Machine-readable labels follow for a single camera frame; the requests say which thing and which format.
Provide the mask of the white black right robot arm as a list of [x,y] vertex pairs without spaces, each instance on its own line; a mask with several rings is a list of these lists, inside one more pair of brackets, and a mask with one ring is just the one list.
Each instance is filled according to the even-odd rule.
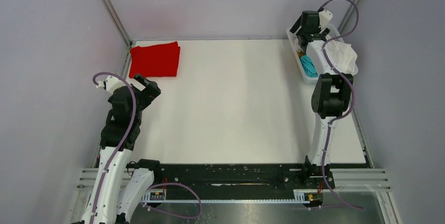
[[307,55],[317,72],[318,80],[311,96],[311,108],[315,114],[313,140],[301,171],[299,182],[310,189],[330,187],[330,150],[332,135],[339,119],[348,113],[352,93],[353,76],[335,68],[328,54],[327,35],[332,13],[327,10],[305,10],[288,29],[297,59]]

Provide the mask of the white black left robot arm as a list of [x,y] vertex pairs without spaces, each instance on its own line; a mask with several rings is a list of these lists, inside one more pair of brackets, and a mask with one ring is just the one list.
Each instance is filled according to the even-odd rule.
[[129,223],[146,190],[163,180],[160,161],[140,159],[130,182],[121,188],[125,169],[141,132],[142,112],[160,94],[157,83],[137,73],[140,90],[122,77],[105,72],[94,84],[111,94],[111,109],[101,131],[99,167],[91,196],[79,223]]

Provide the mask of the white t shirt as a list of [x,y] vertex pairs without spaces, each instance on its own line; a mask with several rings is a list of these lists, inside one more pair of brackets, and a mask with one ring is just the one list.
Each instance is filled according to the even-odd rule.
[[352,75],[358,73],[358,67],[356,66],[357,53],[350,44],[338,40],[332,40],[325,44],[324,41],[317,40],[307,46],[307,50],[310,50],[310,52],[304,51],[298,45],[297,39],[294,40],[293,45],[295,46],[296,53],[303,52],[303,55],[310,57],[318,75],[331,68],[326,61],[324,53],[327,54],[331,64],[338,71]]

